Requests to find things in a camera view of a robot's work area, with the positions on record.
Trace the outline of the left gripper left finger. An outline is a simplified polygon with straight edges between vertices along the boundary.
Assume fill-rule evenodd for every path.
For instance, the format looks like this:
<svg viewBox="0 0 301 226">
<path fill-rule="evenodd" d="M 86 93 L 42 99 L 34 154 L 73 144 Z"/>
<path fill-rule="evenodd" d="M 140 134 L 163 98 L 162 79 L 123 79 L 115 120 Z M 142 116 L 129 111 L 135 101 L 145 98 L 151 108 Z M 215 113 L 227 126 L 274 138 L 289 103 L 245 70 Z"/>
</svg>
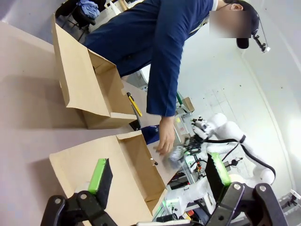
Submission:
<svg viewBox="0 0 301 226">
<path fill-rule="evenodd" d="M 105 211 L 112 179 L 109 159 L 99 159 L 87 190 L 75 192 L 68 199 L 61 195 L 49 198 L 41 225 L 76 226 L 89 221 L 93 226 L 115 226 Z"/>
</svg>

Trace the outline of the person's right hand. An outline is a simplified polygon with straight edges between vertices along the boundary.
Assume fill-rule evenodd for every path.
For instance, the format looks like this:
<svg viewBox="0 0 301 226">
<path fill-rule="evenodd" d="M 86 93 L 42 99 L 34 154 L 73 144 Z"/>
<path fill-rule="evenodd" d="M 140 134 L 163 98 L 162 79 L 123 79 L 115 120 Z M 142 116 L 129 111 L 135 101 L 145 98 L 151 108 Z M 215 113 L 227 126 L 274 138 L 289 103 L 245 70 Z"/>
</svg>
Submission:
<svg viewBox="0 0 301 226">
<path fill-rule="evenodd" d="M 160 155 L 169 153 L 174 145 L 174 116 L 162 117 L 159 123 L 159 145 L 156 151 Z"/>
</svg>

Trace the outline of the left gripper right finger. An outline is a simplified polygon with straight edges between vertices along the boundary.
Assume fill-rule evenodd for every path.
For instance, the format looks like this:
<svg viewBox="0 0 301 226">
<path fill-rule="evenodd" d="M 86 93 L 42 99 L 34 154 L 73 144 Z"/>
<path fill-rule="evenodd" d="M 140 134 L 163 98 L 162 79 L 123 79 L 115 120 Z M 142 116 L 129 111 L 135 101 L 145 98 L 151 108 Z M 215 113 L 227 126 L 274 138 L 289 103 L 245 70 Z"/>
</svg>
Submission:
<svg viewBox="0 0 301 226">
<path fill-rule="evenodd" d="M 208 226 L 229 226 L 241 212 L 252 226 L 286 226 L 287 220 L 269 184 L 254 188 L 231 181 L 219 154 L 208 155 L 206 177 L 217 205 Z"/>
</svg>

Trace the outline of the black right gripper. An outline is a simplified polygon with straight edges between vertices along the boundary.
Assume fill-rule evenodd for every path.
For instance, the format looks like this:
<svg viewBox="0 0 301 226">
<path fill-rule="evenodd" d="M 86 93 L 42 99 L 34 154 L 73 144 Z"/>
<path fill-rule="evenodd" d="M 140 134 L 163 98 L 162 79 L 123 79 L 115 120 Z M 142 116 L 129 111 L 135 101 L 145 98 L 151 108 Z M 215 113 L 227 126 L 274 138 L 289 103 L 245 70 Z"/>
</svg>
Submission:
<svg viewBox="0 0 301 226">
<path fill-rule="evenodd" d="M 200 137 L 186 137 L 184 141 L 184 153 L 199 153 L 204 140 Z"/>
</svg>

